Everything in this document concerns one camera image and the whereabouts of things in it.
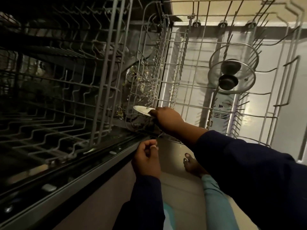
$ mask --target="black knob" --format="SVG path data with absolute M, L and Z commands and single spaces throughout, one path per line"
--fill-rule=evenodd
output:
M 224 74 L 219 78 L 219 86 L 223 90 L 231 90 L 239 83 L 237 77 Z
M 223 61 L 221 65 L 221 71 L 223 74 L 235 75 L 241 69 L 241 63 L 236 61 L 230 61 L 236 59 L 228 59 Z

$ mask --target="white plate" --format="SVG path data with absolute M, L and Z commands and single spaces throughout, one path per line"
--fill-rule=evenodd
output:
M 150 114 L 148 114 L 148 112 L 150 112 L 151 110 L 154 110 L 155 108 L 151 108 L 147 106 L 134 106 L 133 109 L 135 109 L 136 111 L 144 115 L 151 116 Z

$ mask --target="foot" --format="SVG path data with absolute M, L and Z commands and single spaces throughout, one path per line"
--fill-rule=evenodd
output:
M 186 153 L 185 157 L 186 158 L 183 159 L 183 164 L 187 172 L 200 178 L 205 174 L 209 174 L 190 154 Z

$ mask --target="dishwasher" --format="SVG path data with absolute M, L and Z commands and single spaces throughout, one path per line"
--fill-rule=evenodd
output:
M 141 140 L 180 143 L 135 105 L 277 150 L 298 139 L 303 163 L 305 122 L 283 130 L 303 21 L 292 0 L 1 0 L 0 229 L 31 228 Z

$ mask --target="light blue pants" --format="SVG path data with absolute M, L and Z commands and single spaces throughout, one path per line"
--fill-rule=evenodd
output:
M 208 174 L 202 176 L 207 210 L 208 230 L 239 230 L 232 207 L 217 182 Z M 163 230 L 175 230 L 175 217 L 172 208 L 163 204 L 165 221 Z

